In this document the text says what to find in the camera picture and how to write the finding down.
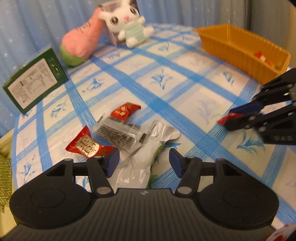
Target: green plush base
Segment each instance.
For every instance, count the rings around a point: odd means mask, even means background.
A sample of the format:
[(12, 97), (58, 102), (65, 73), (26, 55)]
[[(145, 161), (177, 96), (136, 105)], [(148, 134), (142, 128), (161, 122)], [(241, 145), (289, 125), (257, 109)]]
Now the green plush base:
[(62, 45), (59, 47), (59, 50), (67, 66), (78, 66), (85, 62), (85, 59), (70, 55)]

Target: clear plastic bag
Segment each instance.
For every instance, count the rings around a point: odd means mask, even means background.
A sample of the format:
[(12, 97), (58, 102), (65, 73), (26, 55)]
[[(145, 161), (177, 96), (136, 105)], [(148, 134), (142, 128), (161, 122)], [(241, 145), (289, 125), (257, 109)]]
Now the clear plastic bag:
[(108, 179), (113, 190), (117, 188), (146, 188), (151, 162), (159, 147), (169, 140), (176, 139), (180, 132), (159, 120), (152, 122), (144, 143), (131, 153), (123, 162), (119, 163)]
[(112, 116), (102, 117), (91, 132), (111, 142), (126, 155), (137, 149), (145, 138), (141, 126)]

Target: box label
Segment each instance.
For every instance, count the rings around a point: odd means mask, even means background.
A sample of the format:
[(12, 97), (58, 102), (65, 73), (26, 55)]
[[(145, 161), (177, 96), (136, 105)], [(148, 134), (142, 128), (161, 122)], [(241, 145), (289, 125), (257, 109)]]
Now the box label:
[(18, 104), (25, 109), (56, 83), (55, 76), (43, 58), (18, 77), (8, 90)]

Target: white plush toy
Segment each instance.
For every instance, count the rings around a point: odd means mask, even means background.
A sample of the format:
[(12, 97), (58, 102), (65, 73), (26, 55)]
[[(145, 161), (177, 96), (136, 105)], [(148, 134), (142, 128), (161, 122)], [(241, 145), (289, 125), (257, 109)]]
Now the white plush toy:
[(111, 32), (118, 33), (119, 40), (126, 40), (128, 48), (144, 42), (154, 33), (153, 27), (143, 26), (145, 18), (130, 5), (130, 0), (122, 0), (121, 6), (113, 12), (100, 12), (99, 18), (106, 21)]

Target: green box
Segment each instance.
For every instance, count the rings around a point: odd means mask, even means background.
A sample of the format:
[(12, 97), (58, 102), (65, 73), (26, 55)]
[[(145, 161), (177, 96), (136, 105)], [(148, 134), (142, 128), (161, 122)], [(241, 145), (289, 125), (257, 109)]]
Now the green box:
[(51, 47), (43, 49), (3, 85), (4, 91), (22, 114), (68, 80)]

